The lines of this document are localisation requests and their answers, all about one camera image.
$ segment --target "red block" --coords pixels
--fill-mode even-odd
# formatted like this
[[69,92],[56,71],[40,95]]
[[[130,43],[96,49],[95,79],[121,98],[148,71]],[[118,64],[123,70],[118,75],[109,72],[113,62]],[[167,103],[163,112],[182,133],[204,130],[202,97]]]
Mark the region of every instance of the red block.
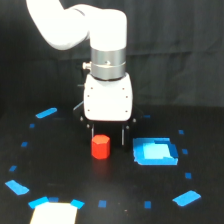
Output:
[[95,135],[92,138],[92,156],[96,159],[106,159],[110,155],[110,138],[106,135]]

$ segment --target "blue tape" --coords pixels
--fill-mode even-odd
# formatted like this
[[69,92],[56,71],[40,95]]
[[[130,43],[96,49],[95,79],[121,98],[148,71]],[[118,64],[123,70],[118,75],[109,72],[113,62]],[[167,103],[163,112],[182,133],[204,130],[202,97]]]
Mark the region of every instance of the blue tape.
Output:
[[183,130],[179,130],[179,134],[180,135],[184,135],[184,131]]
[[185,173],[186,179],[191,179],[191,173]]
[[17,166],[11,166],[11,168],[9,169],[10,172],[14,172],[16,170]]
[[133,139],[133,148],[134,148],[134,161],[138,162],[140,165],[177,165],[177,158],[167,158],[163,159],[146,159],[144,156],[144,143],[156,143],[161,142],[170,142],[169,138],[136,138]]
[[58,202],[59,201],[59,199],[57,197],[51,197],[48,200],[49,200],[49,202]]
[[188,191],[187,193],[174,198],[173,201],[176,202],[179,206],[185,206],[199,198],[201,198],[200,194],[196,193],[195,191]]
[[145,159],[163,159],[164,157],[170,157],[167,144],[144,143],[143,150]]
[[145,208],[150,209],[151,208],[151,201],[145,201]]
[[5,183],[12,191],[14,191],[17,195],[26,194],[29,189],[18,184],[16,181],[11,180]]
[[23,143],[21,144],[21,147],[27,147],[27,145],[28,145],[28,142],[23,142]]
[[47,198],[47,197],[43,197],[43,198],[39,198],[39,199],[37,199],[37,200],[35,200],[35,201],[31,201],[31,202],[29,202],[28,204],[29,204],[29,206],[30,206],[32,209],[34,209],[34,208],[36,208],[38,205],[44,204],[44,203],[46,203],[46,202],[49,202],[48,198]]
[[99,208],[106,208],[107,207],[107,201],[100,200],[99,204],[98,204],[98,207]]
[[182,152],[183,152],[184,155],[187,155],[188,154],[187,149],[182,149]]
[[167,144],[170,150],[170,155],[173,158],[178,158],[178,152],[177,152],[177,148],[174,144],[171,144],[170,141],[155,141],[156,144]]
[[35,124],[30,124],[30,128],[34,128],[35,127]]
[[50,108],[36,115],[37,118],[44,118],[48,115],[51,115],[57,111],[57,108]]
[[83,206],[84,204],[85,204],[84,202],[77,201],[77,200],[73,200],[73,201],[71,202],[71,205],[77,207],[78,209],[82,208],[82,206]]

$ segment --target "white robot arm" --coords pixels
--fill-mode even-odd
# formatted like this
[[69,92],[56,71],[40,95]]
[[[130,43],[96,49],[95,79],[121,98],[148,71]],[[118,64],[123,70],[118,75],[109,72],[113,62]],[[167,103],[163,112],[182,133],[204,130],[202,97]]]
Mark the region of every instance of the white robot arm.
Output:
[[126,121],[132,112],[132,87],[126,66],[126,15],[114,9],[75,5],[64,9],[59,0],[26,0],[44,39],[67,50],[90,39],[91,62],[84,90],[89,120]]

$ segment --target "white square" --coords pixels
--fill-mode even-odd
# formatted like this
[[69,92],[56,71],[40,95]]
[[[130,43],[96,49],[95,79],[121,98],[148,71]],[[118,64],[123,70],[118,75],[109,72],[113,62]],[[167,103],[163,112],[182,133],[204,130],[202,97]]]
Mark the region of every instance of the white square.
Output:
[[173,158],[167,144],[143,143],[145,159]]
[[30,224],[74,224],[77,208],[69,203],[44,203],[38,205]]

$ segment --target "black surface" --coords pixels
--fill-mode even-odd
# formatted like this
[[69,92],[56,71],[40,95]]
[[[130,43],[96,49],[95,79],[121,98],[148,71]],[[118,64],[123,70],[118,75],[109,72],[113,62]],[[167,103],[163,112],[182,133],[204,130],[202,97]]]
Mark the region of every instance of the black surface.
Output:
[[[98,125],[97,133],[111,137],[111,156],[91,157],[89,134],[74,121],[72,108],[44,119],[35,114],[47,108],[5,111],[0,119],[0,220],[30,222],[28,202],[59,197],[86,204],[77,224],[103,223],[223,223],[224,110],[217,108],[144,107],[151,118],[138,124],[135,137],[169,137],[179,153],[178,166],[141,166],[133,152],[121,147],[119,125]],[[23,141],[27,148],[21,148]],[[182,148],[189,154],[183,155]],[[8,170],[17,165],[15,172]],[[185,179],[192,173],[192,180]],[[17,196],[5,182],[14,179],[30,192]],[[179,207],[172,199],[194,190],[202,198]],[[98,208],[106,200],[105,209]],[[151,201],[151,210],[144,208]]]

